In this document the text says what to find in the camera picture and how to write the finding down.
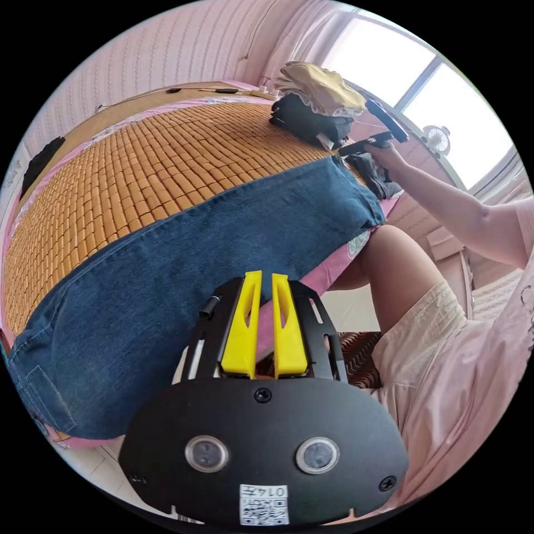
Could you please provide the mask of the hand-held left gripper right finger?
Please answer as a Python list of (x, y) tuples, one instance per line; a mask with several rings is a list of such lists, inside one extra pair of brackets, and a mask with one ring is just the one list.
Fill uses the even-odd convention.
[(287, 275), (271, 277), (274, 327), (274, 377), (305, 375), (308, 369), (298, 314)]

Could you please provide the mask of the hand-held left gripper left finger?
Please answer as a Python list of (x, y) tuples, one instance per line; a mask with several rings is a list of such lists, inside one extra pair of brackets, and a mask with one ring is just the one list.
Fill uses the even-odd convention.
[(221, 359), (227, 375), (255, 375), (262, 278), (261, 271), (244, 276)]

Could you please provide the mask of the person's right hand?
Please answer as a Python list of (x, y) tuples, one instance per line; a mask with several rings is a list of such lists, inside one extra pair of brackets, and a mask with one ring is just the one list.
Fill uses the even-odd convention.
[(409, 167), (404, 158), (399, 154), (395, 147), (391, 144), (385, 148), (376, 146), (369, 146), (368, 152), (379, 166), (386, 169), (388, 172), (401, 172)]

